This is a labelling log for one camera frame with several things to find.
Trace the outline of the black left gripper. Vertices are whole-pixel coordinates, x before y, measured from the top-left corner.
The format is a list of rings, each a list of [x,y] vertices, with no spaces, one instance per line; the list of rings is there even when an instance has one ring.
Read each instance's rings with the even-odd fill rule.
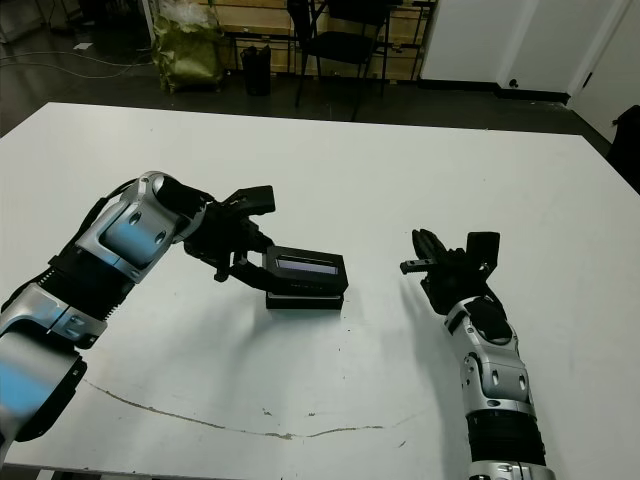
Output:
[[[183,241],[185,252],[215,269],[214,280],[233,277],[251,288],[268,291],[270,273],[248,260],[250,251],[265,254],[274,245],[252,215],[270,212],[270,203],[223,202],[207,206],[201,225]]]

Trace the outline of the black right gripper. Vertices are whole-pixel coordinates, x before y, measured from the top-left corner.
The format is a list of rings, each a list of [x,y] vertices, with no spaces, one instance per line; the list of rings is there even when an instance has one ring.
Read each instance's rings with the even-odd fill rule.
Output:
[[[458,302],[486,294],[492,265],[475,262],[462,249],[448,250],[425,229],[412,231],[412,243],[418,259],[402,262],[400,270],[426,274],[420,285],[437,314],[447,315]]]

